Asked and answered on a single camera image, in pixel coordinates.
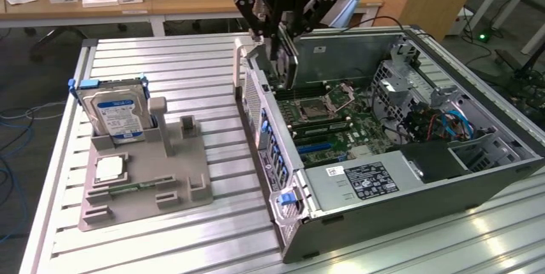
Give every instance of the hard drive label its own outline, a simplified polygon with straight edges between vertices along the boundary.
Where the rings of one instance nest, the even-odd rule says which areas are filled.
[[[102,102],[97,109],[110,136],[127,139],[142,134],[139,118],[133,114],[133,100]]]
[[[344,169],[343,172],[359,199],[370,199],[399,191],[382,162]]]

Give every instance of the hard drive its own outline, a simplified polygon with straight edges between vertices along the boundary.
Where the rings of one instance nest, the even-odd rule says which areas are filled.
[[[153,127],[147,112],[147,81],[143,77],[125,80],[82,80],[70,92],[75,96],[93,125],[95,135],[109,135],[114,144],[143,140],[142,131]]]

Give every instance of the motherboard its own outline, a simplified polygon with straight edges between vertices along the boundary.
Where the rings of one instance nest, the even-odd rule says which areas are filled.
[[[391,146],[370,112],[368,92],[348,82],[286,92],[275,92],[275,99],[304,168],[380,154]]]

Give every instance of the gray floor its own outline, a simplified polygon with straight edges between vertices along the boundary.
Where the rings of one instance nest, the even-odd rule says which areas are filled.
[[[495,0],[486,17],[490,18],[498,6],[504,0]],[[467,6],[476,9],[482,0],[468,0]],[[503,25],[503,39],[492,38],[486,46],[492,49],[506,49],[514,57],[523,62],[527,56],[518,51],[524,42],[531,38],[542,23],[545,14],[519,4],[515,12]],[[476,27],[476,31],[487,25],[486,20]],[[170,34],[194,34],[190,22],[170,22],[166,25]],[[234,24],[227,26],[225,20],[210,20],[201,23],[202,33],[226,32],[227,27],[233,29]],[[27,60],[27,48],[49,31],[49,28],[38,28],[37,35],[27,37],[21,29],[11,29],[10,34],[0,40],[0,110],[13,107],[33,107],[46,102],[55,102],[66,98],[66,80],[70,78],[78,56],[78,39],[70,34],[62,35],[51,45],[43,50],[43,62],[31,63]],[[90,38],[126,38],[138,36],[151,36],[149,24],[127,24],[127,31],[117,30],[114,24],[101,26],[83,26],[81,30]],[[6,33],[6,29],[0,30],[0,37]],[[484,50],[467,44],[456,37],[447,37],[442,45],[463,62],[483,55]],[[475,61],[471,65],[484,69],[487,72],[496,71],[492,57]],[[539,59],[538,68],[545,68],[545,56]],[[55,114],[62,107],[51,107],[43,114]],[[26,233],[35,210],[41,185],[45,178],[47,161],[55,140],[59,118],[35,121],[34,136],[27,147],[7,162],[14,171],[29,206],[29,220],[17,231],[14,238],[0,243],[0,273],[15,273],[22,252],[26,244]],[[0,126],[0,145],[17,134],[18,129]],[[3,196],[5,188],[0,188],[0,198]],[[0,207],[0,234],[10,232],[17,222],[21,220],[21,208],[17,194],[13,192],[7,202]]]

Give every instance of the wooden table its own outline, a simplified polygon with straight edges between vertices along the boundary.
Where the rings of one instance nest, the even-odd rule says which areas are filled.
[[[382,0],[359,0],[355,12],[363,14],[362,19],[371,18],[380,5]],[[149,22],[153,35],[163,36],[163,21],[239,17],[231,0],[143,0],[143,3],[97,8],[83,8],[81,2],[50,4],[49,0],[14,6],[5,0],[0,3],[0,27]]]

